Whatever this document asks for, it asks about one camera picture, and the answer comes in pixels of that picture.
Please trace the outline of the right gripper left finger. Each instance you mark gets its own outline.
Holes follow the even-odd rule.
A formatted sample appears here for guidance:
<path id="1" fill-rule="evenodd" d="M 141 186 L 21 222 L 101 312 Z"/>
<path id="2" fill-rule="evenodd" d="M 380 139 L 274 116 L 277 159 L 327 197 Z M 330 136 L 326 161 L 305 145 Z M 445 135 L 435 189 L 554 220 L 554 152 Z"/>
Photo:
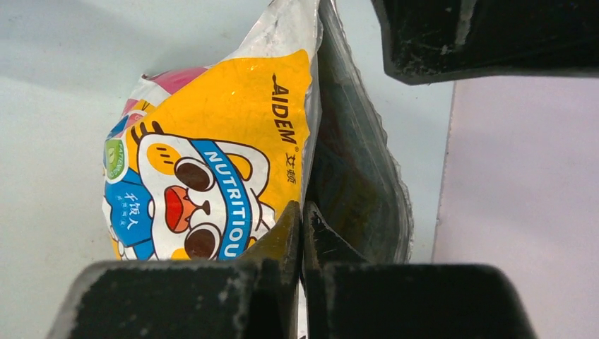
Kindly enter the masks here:
<path id="1" fill-rule="evenodd" d="M 50 338 L 296 338 L 300 205 L 229 261 L 103 261 L 70 286 Z"/>

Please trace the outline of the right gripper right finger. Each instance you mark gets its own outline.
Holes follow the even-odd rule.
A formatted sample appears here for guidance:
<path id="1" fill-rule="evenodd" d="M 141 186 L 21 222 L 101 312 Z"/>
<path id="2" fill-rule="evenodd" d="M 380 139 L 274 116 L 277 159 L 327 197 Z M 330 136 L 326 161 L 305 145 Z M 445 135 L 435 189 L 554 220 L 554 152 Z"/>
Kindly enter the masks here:
<path id="1" fill-rule="evenodd" d="M 303 286 L 310 338 L 534 338 L 505 274 L 482 264 L 370 263 L 308 202 Z"/>

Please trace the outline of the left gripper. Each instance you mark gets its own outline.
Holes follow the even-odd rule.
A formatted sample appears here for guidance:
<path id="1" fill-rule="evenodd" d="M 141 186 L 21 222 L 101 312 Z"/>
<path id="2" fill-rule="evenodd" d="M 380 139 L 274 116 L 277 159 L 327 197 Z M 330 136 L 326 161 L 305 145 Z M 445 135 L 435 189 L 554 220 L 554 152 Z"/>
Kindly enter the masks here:
<path id="1" fill-rule="evenodd" d="M 385 73 L 407 85 L 598 76 L 598 2 L 374 1 Z"/>

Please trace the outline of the pet food bag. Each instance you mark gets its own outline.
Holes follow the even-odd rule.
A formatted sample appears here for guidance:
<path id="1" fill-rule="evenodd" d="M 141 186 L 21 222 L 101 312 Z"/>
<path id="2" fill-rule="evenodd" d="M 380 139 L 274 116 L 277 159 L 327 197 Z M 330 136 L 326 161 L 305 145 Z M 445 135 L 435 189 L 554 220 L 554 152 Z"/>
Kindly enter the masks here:
<path id="1" fill-rule="evenodd" d="M 366 259 L 404 263 L 408 192 L 333 1 L 272 1 L 222 61 L 141 76 L 105 140 L 120 260 L 231 260 L 290 202 Z"/>

